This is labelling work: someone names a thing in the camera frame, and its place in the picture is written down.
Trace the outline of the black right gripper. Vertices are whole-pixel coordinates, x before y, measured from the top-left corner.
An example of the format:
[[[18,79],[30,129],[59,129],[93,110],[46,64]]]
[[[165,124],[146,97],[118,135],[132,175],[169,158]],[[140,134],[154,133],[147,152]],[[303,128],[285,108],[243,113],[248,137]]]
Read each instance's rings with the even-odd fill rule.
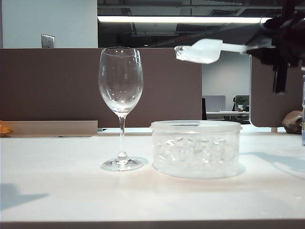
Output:
[[[289,67],[305,58],[305,14],[295,9],[297,1],[284,0],[281,16],[264,23],[264,34],[256,33],[244,45],[250,55],[274,71],[273,92],[285,92]]]

